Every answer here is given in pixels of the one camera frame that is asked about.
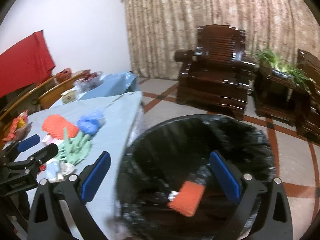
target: beige patterned curtain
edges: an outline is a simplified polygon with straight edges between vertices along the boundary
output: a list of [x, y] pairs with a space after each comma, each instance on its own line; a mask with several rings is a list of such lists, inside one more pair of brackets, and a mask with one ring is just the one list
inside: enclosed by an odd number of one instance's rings
[[246, 30], [246, 50], [269, 46], [294, 61], [297, 49], [320, 56], [320, 27], [303, 0], [123, 0], [132, 70], [177, 78], [176, 49], [194, 49], [196, 27]]

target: green plant leaves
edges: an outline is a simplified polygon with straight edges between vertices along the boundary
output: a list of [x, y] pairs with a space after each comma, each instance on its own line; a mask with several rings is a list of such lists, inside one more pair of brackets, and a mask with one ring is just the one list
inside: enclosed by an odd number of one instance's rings
[[279, 54], [275, 53], [270, 48], [265, 48], [259, 51], [253, 51], [252, 53], [260, 61], [260, 63], [267, 62], [270, 64], [272, 68], [283, 73], [292, 75], [296, 85], [310, 92], [309, 87], [306, 85], [305, 81], [312, 81], [312, 79], [308, 78], [304, 71], [300, 68], [297, 68], [295, 64], [291, 64], [285, 59], [282, 59]]

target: red cloth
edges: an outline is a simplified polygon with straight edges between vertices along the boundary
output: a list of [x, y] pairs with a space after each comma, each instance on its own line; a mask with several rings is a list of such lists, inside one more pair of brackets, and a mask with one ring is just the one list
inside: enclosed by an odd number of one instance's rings
[[0, 55], [0, 98], [33, 83], [42, 83], [55, 67], [43, 37], [35, 32]]

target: orange sponge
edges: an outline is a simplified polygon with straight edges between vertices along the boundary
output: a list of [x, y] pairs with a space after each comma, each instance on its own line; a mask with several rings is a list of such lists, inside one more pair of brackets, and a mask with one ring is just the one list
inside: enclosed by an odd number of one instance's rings
[[205, 187], [194, 182], [186, 181], [180, 188], [179, 194], [168, 206], [186, 217], [192, 217], [201, 201]]
[[49, 115], [42, 124], [42, 130], [57, 139], [63, 139], [64, 127], [67, 128], [68, 138], [76, 137], [79, 132], [78, 127], [71, 122], [68, 122], [59, 114]]

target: black garbage bag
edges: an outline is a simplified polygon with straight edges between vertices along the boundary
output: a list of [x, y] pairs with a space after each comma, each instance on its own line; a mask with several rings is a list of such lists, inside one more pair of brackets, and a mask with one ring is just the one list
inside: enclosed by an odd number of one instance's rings
[[[242, 173], [270, 182], [275, 177], [271, 148], [262, 131], [224, 115], [189, 115], [162, 122], [127, 148], [117, 178], [121, 217], [141, 239], [212, 239], [234, 212], [212, 170], [209, 155], [218, 150]], [[200, 179], [203, 198], [193, 217], [167, 206], [171, 191]], [[245, 229], [252, 226], [257, 199]]]

